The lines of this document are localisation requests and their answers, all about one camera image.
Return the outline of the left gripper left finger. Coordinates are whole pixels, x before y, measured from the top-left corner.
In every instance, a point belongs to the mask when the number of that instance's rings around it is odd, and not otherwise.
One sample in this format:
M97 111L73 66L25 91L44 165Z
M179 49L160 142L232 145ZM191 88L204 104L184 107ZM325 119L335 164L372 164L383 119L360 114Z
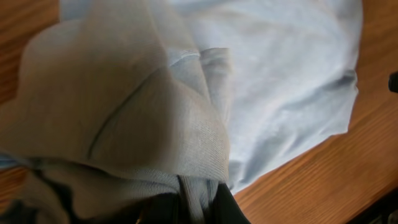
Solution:
M180 199L176 194L150 198L141 209L137 224L178 224Z

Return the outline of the light blue printed t-shirt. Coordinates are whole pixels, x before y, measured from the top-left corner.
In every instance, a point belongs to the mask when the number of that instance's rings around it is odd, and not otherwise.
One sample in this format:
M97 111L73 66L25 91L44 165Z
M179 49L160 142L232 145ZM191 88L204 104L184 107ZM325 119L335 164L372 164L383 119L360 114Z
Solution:
M23 165L2 223L179 223L330 136L358 94L361 1L61 1L1 106L1 166Z

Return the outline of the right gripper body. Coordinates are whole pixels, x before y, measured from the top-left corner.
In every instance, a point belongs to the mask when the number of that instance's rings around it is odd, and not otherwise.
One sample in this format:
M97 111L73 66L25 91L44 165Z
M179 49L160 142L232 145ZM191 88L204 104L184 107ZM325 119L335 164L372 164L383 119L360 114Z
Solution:
M398 72L389 75L388 89L393 93L398 93Z

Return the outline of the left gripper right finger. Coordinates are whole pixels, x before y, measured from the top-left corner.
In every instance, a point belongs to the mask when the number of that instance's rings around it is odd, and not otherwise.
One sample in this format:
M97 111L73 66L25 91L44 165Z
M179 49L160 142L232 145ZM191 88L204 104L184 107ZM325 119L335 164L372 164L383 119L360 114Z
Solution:
M213 223L250 224L226 184L219 184L213 201Z

